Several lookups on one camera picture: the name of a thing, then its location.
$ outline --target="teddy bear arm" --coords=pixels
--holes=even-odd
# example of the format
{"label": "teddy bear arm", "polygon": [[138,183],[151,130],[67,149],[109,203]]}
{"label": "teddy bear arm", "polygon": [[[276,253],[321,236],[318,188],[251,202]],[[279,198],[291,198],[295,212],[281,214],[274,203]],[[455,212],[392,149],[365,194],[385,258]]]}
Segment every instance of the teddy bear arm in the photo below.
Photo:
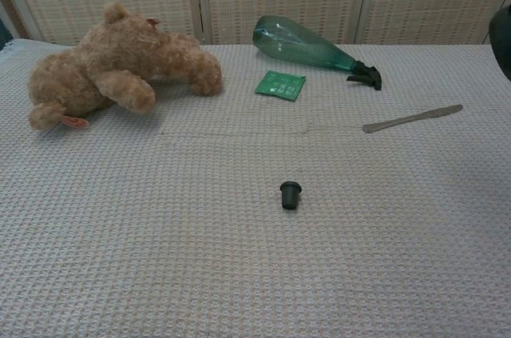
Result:
{"label": "teddy bear arm", "polygon": [[105,97],[135,113],[147,113],[154,106],[153,88],[128,70],[111,70],[93,79]]}
{"label": "teddy bear arm", "polygon": [[200,48],[184,54],[182,72],[188,79],[188,86],[196,94],[212,96],[222,90],[222,73],[218,60]]}

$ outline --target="silver knife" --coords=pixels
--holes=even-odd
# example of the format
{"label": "silver knife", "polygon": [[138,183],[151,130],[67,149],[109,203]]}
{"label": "silver knife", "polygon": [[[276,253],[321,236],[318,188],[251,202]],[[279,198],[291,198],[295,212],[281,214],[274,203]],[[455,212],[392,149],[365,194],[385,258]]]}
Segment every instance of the silver knife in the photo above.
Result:
{"label": "silver knife", "polygon": [[376,124],[364,125],[362,130],[366,133],[378,132],[379,130],[390,128],[391,126],[406,124],[407,122],[426,120],[427,118],[437,118],[457,113],[463,109],[463,105],[452,105],[445,108],[429,110],[427,112],[414,114],[413,116],[398,118],[392,121],[378,122]]}

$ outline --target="teddy bear ear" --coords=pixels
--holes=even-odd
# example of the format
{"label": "teddy bear ear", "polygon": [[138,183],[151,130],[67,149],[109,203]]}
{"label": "teddy bear ear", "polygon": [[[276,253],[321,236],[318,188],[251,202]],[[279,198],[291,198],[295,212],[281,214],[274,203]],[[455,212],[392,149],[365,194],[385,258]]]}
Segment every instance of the teddy bear ear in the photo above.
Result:
{"label": "teddy bear ear", "polygon": [[111,24],[128,15],[128,11],[119,2],[110,2],[103,9],[105,24]]}

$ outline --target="pink tag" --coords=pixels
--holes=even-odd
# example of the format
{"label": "pink tag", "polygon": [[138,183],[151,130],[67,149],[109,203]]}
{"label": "pink tag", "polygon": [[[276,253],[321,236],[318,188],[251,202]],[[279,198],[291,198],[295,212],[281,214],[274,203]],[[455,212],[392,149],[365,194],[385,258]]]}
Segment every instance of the pink tag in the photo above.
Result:
{"label": "pink tag", "polygon": [[85,129],[89,127],[89,122],[83,118],[62,116],[61,122],[74,129]]}

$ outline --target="black spray nozzle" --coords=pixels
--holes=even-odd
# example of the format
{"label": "black spray nozzle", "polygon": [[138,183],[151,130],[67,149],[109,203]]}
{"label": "black spray nozzle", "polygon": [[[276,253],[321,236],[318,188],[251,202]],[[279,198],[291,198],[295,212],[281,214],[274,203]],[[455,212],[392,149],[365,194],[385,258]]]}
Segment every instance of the black spray nozzle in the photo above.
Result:
{"label": "black spray nozzle", "polygon": [[302,187],[297,182],[287,181],[280,186],[282,192],[282,207],[288,210],[296,209]]}
{"label": "black spray nozzle", "polygon": [[374,66],[370,68],[362,61],[356,61],[353,73],[355,75],[348,77],[348,81],[361,82],[373,86],[376,90],[382,89],[382,76]]}

